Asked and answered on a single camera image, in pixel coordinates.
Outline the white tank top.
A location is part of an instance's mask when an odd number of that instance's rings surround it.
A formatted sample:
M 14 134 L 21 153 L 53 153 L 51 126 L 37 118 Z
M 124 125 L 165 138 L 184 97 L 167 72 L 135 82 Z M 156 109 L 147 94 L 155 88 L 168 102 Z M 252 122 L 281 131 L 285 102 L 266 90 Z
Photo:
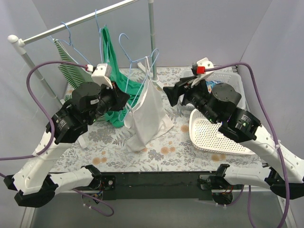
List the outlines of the white tank top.
M 147 57 L 145 66 L 146 77 L 142 92 L 136 105 L 129 108 L 124 119 L 125 127 L 134 131 L 134 135 L 125 144 L 128 152 L 144 149 L 151 140 L 164 135 L 174 126 L 163 108 L 160 91 L 150 79 Z

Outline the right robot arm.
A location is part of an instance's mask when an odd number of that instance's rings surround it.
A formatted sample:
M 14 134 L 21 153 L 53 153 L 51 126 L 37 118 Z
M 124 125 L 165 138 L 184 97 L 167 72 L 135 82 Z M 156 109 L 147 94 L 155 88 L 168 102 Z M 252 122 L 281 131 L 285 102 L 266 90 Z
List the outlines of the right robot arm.
M 216 84 L 209 92 L 206 81 L 192 86 L 193 77 L 181 78 L 174 86 L 163 90 L 171 106 L 180 96 L 182 104 L 191 103 L 211 123 L 220 123 L 218 131 L 232 141 L 246 147 L 266 162 L 260 168 L 240 168 L 222 164 L 217 171 L 200 181 L 212 189 L 225 189 L 232 185 L 252 185 L 271 190 L 285 199 L 304 195 L 304 161 L 281 143 L 275 142 L 254 115 L 237 107 L 241 94 L 225 83 Z

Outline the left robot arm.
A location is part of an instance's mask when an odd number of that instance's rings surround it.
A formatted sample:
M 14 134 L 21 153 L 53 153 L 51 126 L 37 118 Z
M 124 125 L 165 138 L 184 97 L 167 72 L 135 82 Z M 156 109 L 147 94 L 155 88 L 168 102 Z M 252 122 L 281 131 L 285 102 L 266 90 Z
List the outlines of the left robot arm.
M 25 165 L 14 175 L 4 178 L 9 190 L 15 190 L 16 203 L 21 207 L 39 208 L 55 195 L 77 187 L 96 190 L 102 182 L 101 172 L 93 165 L 77 171 L 51 174 L 57 160 L 79 136 L 88 131 L 99 117 L 108 111 L 120 111 L 130 96 L 119 89 L 94 82 L 82 83 L 46 125 L 46 131 Z

